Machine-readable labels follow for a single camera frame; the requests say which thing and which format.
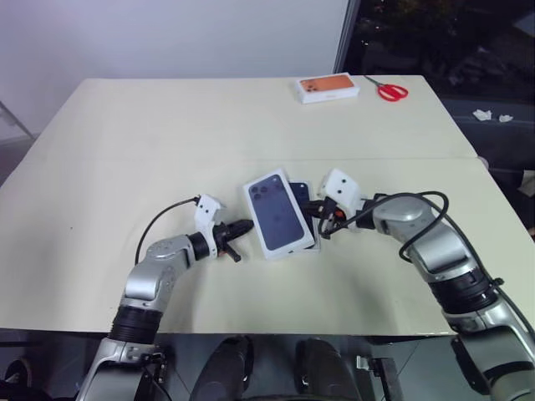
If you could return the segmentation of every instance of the smartphone box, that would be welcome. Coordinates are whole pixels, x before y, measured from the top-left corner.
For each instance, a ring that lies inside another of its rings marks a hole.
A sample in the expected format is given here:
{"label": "smartphone box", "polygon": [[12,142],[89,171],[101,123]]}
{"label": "smartphone box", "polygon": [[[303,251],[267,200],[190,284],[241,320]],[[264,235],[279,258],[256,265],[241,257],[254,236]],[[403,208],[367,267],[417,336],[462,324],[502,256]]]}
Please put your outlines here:
{"label": "smartphone box", "polygon": [[266,259],[289,256],[314,244],[283,169],[245,184],[243,191]]}
{"label": "smartphone box", "polygon": [[360,87],[351,80],[348,73],[298,79],[295,89],[303,104],[352,98],[360,91]]}
{"label": "smartphone box", "polygon": [[[312,200],[312,184],[310,181],[306,180],[290,180],[290,188],[292,189],[293,196],[295,196],[295,200],[298,202],[299,207],[303,203],[306,203],[310,200]],[[321,249],[320,246],[320,237],[319,237],[319,228],[318,223],[319,219],[316,219],[315,217],[309,216],[310,224],[308,223],[308,219],[306,216],[303,216],[304,220],[307,223],[307,227],[312,233],[312,236],[314,238],[314,245],[307,246],[306,248],[303,248],[299,250],[299,253],[308,253],[308,252],[314,252],[318,253]]]}

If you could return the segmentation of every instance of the beige tabletop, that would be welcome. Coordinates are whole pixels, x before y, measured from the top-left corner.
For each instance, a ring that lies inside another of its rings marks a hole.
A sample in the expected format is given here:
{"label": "beige tabletop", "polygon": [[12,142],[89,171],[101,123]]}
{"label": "beige tabletop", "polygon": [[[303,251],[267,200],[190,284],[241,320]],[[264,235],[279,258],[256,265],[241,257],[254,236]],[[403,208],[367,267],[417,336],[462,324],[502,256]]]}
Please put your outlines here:
{"label": "beige tabletop", "polygon": [[[338,167],[369,195],[444,191],[489,272],[505,279],[535,321],[535,247],[422,78],[389,77],[411,91],[407,100],[426,99],[411,100],[412,108],[377,104],[376,114],[395,110],[404,127],[396,133],[394,117],[360,113],[371,114],[368,99],[377,97],[364,82],[357,99],[302,106],[288,100],[291,81],[82,84],[0,189],[0,326],[108,331],[140,233],[155,213],[209,193],[227,205],[226,220],[247,217],[241,185],[277,167],[314,188]],[[397,111],[416,115],[424,107],[427,129],[416,116],[411,128]],[[300,118],[308,112],[317,124]],[[318,126],[332,129],[321,135]],[[193,212],[183,206],[162,217],[146,245],[192,233]],[[376,232],[343,232],[323,241],[319,254],[265,261],[251,232],[236,241],[242,262],[201,261],[179,279],[161,331],[451,332],[416,269],[398,258],[399,246]]]}

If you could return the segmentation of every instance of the orange phone box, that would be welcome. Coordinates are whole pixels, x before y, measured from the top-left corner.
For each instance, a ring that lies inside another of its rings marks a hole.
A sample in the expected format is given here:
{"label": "orange phone box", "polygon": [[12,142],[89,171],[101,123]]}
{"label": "orange phone box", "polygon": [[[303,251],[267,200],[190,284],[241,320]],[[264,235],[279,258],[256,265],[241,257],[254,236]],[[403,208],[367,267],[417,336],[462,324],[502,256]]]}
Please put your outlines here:
{"label": "orange phone box", "polygon": [[295,87],[303,104],[351,98],[360,90],[348,73],[299,79]]}

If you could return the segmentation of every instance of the white tissue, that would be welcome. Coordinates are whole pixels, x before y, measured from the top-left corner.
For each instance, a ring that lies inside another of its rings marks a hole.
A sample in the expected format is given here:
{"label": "white tissue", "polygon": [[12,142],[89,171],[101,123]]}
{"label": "white tissue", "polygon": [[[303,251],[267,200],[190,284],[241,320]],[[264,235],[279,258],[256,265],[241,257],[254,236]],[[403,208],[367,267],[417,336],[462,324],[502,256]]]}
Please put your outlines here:
{"label": "white tissue", "polygon": [[498,117],[498,121],[500,121],[501,123],[508,123],[511,120],[512,115],[500,114],[500,116]]}
{"label": "white tissue", "polygon": [[492,119],[491,110],[483,111],[483,110],[477,109],[472,114],[474,114],[476,118],[479,119],[480,121],[487,121],[489,119]]}

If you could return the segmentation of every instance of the red scissors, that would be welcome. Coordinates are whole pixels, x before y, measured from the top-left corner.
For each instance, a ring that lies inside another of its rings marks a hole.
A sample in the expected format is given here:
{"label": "red scissors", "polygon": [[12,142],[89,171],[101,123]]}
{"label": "red scissors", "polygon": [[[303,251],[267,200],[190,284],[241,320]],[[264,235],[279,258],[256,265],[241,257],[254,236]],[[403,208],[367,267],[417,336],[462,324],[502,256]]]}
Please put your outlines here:
{"label": "red scissors", "polygon": [[388,100],[389,102],[397,102],[400,99],[406,98],[409,94],[409,91],[402,86],[382,84],[381,82],[377,82],[375,79],[367,77],[366,75],[364,77],[377,85],[377,93],[379,96],[384,100]]}

